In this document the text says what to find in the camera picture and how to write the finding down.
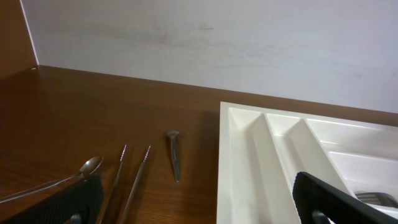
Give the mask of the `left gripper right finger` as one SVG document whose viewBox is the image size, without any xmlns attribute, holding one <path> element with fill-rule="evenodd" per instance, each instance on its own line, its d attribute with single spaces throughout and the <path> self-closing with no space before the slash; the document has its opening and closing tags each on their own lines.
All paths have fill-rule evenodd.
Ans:
<svg viewBox="0 0 398 224">
<path fill-rule="evenodd" d="M 360 202 L 307 172 L 296 175 L 292 196 L 302 224 L 397 224 L 396 218 Z"/>
</svg>

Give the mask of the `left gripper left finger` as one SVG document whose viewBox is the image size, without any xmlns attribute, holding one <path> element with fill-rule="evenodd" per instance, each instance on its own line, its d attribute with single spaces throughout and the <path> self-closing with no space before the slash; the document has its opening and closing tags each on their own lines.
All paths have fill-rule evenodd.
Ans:
<svg viewBox="0 0 398 224">
<path fill-rule="evenodd" d="M 49 198 L 3 220 L 1 223 L 63 224 L 73 215 L 82 224 L 95 224 L 104 198 L 103 185 L 98 175 L 53 194 Z"/>
</svg>

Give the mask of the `steel fork with wide tines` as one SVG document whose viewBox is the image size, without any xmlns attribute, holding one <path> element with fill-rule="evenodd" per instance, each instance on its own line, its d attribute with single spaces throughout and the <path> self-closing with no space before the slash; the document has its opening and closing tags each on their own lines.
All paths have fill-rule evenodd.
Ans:
<svg viewBox="0 0 398 224">
<path fill-rule="evenodd" d="M 382 192 L 363 192 L 363 193 L 355 193 L 357 199 L 364 203 L 379 205 L 383 207 L 392 207 L 397 208 L 397 200 L 387 194 Z"/>
</svg>

